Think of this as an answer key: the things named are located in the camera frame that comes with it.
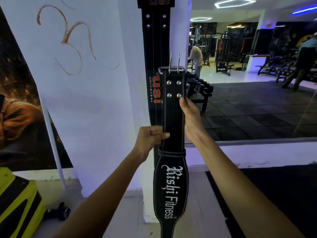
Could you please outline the person's left hand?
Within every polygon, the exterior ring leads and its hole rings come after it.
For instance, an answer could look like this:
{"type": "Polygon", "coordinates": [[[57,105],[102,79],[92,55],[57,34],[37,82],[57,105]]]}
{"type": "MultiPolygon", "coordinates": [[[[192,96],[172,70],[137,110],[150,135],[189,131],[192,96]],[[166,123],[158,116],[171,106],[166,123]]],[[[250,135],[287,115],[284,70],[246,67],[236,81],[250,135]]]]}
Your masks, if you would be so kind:
{"type": "Polygon", "coordinates": [[[135,145],[132,149],[132,154],[135,156],[139,163],[143,163],[149,152],[154,148],[154,146],[161,144],[161,141],[154,141],[153,135],[156,133],[161,133],[163,127],[159,125],[141,127],[139,129],[135,145]]]}

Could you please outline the person's right hand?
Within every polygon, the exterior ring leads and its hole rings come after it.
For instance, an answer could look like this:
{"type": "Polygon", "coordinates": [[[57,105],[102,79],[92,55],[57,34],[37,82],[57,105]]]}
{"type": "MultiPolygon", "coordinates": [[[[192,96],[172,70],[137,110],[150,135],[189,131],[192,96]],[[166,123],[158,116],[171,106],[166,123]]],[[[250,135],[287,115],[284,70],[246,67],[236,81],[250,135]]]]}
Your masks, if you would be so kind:
{"type": "Polygon", "coordinates": [[[188,98],[185,98],[190,108],[190,114],[185,116],[185,134],[195,146],[205,140],[208,136],[200,116],[198,107],[188,98]]]}

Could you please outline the black belt with white lettering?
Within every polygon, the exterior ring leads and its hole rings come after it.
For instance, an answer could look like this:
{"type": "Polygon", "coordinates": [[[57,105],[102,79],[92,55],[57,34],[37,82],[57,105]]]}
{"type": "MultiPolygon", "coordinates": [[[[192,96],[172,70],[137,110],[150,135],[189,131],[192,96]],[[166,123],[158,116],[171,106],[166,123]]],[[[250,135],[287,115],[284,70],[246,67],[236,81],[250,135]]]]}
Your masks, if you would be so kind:
{"type": "Polygon", "coordinates": [[[160,67],[163,132],[170,136],[158,147],[153,176],[153,206],[161,227],[160,238],[173,238],[178,220],[183,216],[189,190],[189,174],[184,147],[185,117],[179,100],[186,94],[187,71],[179,66],[160,67]]]}

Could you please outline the person's left forearm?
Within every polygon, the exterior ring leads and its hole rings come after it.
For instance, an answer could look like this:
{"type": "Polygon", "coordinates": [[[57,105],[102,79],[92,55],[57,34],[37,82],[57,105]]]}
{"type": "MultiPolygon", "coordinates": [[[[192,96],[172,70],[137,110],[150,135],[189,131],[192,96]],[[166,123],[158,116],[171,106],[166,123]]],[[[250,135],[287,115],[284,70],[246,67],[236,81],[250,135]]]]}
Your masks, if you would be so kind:
{"type": "Polygon", "coordinates": [[[148,154],[149,150],[133,148],[52,238],[102,238],[135,172],[148,154]]]}

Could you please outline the person's right forearm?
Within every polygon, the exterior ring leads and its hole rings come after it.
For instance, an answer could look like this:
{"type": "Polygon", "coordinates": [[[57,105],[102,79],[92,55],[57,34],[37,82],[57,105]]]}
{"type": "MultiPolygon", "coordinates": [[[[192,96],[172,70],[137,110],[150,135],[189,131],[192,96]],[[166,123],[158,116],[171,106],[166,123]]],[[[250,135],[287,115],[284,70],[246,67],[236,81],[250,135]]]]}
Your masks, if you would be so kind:
{"type": "Polygon", "coordinates": [[[186,135],[200,152],[246,238],[305,238],[287,216],[225,155],[205,130],[186,135]]]}

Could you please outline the black dumbbell rack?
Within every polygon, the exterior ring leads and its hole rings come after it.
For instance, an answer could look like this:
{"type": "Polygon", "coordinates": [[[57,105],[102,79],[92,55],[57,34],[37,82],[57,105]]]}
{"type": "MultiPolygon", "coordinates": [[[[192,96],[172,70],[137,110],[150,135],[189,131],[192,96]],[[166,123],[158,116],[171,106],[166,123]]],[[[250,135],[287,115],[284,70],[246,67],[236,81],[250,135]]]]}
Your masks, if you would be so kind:
{"type": "Polygon", "coordinates": [[[203,79],[199,79],[197,75],[187,71],[186,96],[190,98],[194,94],[200,94],[203,99],[192,99],[194,104],[202,104],[201,112],[205,112],[207,108],[208,98],[212,97],[213,85],[203,79]]]}

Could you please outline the black belt with red lettering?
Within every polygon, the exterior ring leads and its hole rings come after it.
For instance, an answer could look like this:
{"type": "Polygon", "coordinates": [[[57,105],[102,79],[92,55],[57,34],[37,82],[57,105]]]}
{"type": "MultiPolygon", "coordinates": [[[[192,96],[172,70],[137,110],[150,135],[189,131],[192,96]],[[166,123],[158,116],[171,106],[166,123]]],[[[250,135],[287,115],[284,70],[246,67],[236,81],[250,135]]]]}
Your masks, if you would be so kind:
{"type": "Polygon", "coordinates": [[[175,0],[137,0],[142,14],[145,74],[151,125],[162,126],[162,84],[158,69],[169,64],[171,8],[175,0]]]}

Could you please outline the large hexagon ceiling light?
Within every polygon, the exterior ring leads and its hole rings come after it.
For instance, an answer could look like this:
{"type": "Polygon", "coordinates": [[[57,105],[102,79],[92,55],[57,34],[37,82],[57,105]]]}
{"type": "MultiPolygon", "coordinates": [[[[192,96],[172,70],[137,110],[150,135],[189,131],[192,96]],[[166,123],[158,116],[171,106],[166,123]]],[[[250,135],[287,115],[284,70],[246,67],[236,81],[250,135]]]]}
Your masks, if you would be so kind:
{"type": "Polygon", "coordinates": [[[224,0],[216,2],[214,5],[217,9],[243,7],[256,3],[256,0],[224,0]]]}

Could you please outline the small black dumbbell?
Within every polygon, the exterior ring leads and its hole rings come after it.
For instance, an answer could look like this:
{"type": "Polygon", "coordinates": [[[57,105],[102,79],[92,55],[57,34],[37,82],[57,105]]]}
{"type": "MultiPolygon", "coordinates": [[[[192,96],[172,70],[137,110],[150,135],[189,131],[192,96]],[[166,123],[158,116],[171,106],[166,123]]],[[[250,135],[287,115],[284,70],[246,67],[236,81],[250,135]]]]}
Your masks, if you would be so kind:
{"type": "Polygon", "coordinates": [[[71,209],[61,202],[58,208],[47,209],[43,215],[43,220],[58,219],[65,221],[70,215],[71,209]]]}

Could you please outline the blue ceiling light strip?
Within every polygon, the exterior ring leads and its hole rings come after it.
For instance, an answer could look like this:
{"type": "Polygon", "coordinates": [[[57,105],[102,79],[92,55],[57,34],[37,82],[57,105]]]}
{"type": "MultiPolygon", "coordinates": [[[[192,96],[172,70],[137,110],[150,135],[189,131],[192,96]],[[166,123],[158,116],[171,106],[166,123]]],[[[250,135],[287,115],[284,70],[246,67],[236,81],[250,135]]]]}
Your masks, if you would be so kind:
{"type": "Polygon", "coordinates": [[[307,13],[317,12],[317,6],[305,7],[299,10],[296,10],[291,13],[291,15],[302,15],[307,13]]]}

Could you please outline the yellow and black gym equipment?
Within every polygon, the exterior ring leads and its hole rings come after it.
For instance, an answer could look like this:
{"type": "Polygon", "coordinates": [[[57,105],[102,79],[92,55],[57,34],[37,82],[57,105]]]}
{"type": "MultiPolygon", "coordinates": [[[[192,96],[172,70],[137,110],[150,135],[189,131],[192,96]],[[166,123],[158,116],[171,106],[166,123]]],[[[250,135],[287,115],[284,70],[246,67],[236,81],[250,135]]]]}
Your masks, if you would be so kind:
{"type": "Polygon", "coordinates": [[[0,238],[32,238],[45,211],[35,180],[0,167],[0,238]]]}

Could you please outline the large wall mirror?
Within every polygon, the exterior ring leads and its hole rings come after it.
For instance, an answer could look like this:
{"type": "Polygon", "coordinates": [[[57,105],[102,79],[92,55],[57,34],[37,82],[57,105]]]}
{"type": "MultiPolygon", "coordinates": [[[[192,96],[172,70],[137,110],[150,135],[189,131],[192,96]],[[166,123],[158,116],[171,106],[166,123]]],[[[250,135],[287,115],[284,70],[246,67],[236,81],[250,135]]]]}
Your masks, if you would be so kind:
{"type": "MultiPolygon", "coordinates": [[[[317,139],[317,0],[256,0],[217,9],[224,0],[192,0],[191,18],[212,17],[210,66],[199,79],[213,85],[202,112],[215,141],[317,139]]],[[[202,104],[196,104],[202,110],[202,104]]]]}

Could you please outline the dark orange wall poster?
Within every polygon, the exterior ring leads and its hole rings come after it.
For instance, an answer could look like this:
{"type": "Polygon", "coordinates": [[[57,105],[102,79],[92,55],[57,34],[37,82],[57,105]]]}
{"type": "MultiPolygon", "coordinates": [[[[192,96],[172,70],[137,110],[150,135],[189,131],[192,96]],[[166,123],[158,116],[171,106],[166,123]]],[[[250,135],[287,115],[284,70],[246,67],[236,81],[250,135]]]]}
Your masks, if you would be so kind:
{"type": "Polygon", "coordinates": [[[1,6],[0,167],[57,169],[36,83],[1,6]]]}

